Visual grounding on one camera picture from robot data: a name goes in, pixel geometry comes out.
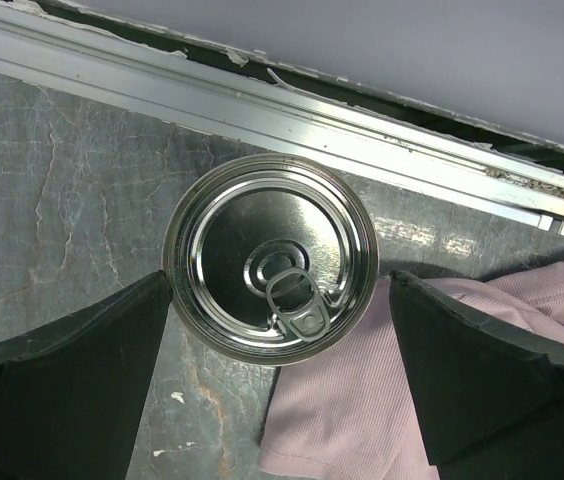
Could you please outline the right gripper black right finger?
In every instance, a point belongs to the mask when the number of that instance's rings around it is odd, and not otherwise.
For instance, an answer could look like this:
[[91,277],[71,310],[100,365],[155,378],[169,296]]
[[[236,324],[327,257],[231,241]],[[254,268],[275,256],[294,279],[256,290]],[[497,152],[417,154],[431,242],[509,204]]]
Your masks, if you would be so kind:
[[405,271],[390,308],[428,461],[443,479],[564,479],[564,344]]

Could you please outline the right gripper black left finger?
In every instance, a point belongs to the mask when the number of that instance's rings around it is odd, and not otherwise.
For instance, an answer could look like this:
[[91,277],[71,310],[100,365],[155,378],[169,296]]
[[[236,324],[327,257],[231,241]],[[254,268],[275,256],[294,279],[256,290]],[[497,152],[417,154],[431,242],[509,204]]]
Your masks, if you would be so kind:
[[123,479],[170,304],[162,271],[0,342],[0,479]]

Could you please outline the blue chicken noodle soup can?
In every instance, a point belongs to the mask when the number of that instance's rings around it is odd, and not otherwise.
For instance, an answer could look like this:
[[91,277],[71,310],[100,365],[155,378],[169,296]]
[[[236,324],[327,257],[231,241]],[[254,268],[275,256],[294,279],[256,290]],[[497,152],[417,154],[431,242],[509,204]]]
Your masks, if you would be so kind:
[[371,303],[373,222],[337,173],[280,154],[202,176],[169,222],[162,267],[183,323],[238,361],[283,366],[335,345]]

